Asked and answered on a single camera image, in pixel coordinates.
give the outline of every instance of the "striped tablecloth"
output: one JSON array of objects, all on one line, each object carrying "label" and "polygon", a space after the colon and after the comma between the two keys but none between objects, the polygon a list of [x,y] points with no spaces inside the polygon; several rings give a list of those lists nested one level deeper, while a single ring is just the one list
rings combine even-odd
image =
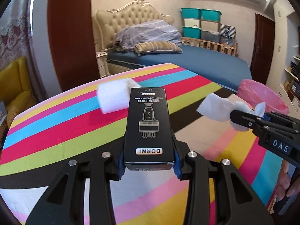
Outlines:
[{"label": "striped tablecloth", "polygon": [[[16,117],[0,160],[0,193],[21,223],[25,223],[50,181],[70,159],[90,160],[100,154],[97,147],[124,135],[128,110],[102,114],[96,99],[98,84],[120,78],[133,78],[142,87],[165,87],[170,123],[177,139],[207,159],[230,159],[267,205],[281,159],[261,148],[251,131],[236,132],[229,122],[211,121],[196,112],[211,92],[231,101],[241,99],[191,71],[161,64],[79,86]],[[89,224],[89,180],[85,186],[84,215],[85,224]],[[215,198],[210,187],[214,224]],[[126,170],[121,181],[111,182],[111,190],[118,224],[183,222],[188,181],[179,181],[173,170]]]}]

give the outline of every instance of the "metal screw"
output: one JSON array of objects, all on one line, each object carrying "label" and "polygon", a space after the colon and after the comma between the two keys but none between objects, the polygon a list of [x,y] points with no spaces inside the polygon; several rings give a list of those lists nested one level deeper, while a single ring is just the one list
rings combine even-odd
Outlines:
[{"label": "metal screw", "polygon": [[191,158],[195,158],[195,157],[197,156],[197,153],[194,152],[194,151],[190,151],[190,152],[188,153],[188,156],[191,157]]},{"label": "metal screw", "polygon": [[69,164],[69,166],[72,167],[72,166],[75,166],[77,164],[77,161],[73,159],[73,160],[70,160],[68,164]]},{"label": "metal screw", "polygon": [[109,158],[110,155],[111,155],[111,153],[110,153],[109,151],[105,151],[105,152],[102,153],[101,156],[102,156],[103,158]]},{"label": "metal screw", "polygon": [[228,159],[223,159],[222,160],[222,163],[225,165],[225,166],[229,166],[231,164],[231,161],[228,160]]}]

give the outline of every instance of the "human hand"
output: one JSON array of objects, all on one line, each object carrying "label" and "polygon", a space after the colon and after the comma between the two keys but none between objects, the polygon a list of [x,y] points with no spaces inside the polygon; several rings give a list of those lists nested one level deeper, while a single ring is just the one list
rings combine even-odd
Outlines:
[{"label": "human hand", "polygon": [[290,197],[300,192],[300,177],[289,188],[291,183],[291,178],[287,174],[287,172],[289,171],[289,167],[290,164],[286,160],[282,160],[275,188],[275,195],[278,197],[279,200],[282,200],[285,197],[285,194],[287,197]]}]

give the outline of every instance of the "wooden crib fence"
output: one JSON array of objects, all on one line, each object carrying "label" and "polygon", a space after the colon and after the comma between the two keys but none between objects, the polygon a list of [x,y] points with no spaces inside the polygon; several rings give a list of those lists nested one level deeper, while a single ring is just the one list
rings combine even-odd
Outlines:
[{"label": "wooden crib fence", "polygon": [[209,50],[214,50],[217,52],[225,53],[231,56],[237,56],[237,50],[238,50],[238,44],[235,43],[234,47],[227,46],[225,44],[215,43],[211,41],[206,40],[200,40],[195,38],[189,38],[189,37],[182,37],[181,39],[182,44],[187,44],[190,46],[198,46],[201,48],[206,48]]}]

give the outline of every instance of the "crumpled tissue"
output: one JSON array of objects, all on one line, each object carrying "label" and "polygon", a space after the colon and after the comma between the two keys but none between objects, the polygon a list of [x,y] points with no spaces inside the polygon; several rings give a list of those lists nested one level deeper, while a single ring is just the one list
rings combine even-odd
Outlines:
[{"label": "crumpled tissue", "polygon": [[[221,98],[214,93],[210,93],[200,104],[197,109],[197,112],[203,116],[208,117],[211,120],[226,122],[230,120],[230,113],[233,110],[240,110],[245,113],[250,113],[256,116],[263,118],[265,114],[266,104],[265,102],[259,103],[256,105],[255,110],[253,111],[248,107],[245,102],[236,101],[232,103],[227,98]],[[231,126],[236,131],[248,131],[249,128],[238,125],[230,121]]]},{"label": "crumpled tissue", "polygon": [[97,100],[103,113],[112,113],[129,106],[132,88],[141,86],[131,78],[118,79],[98,85]]}]

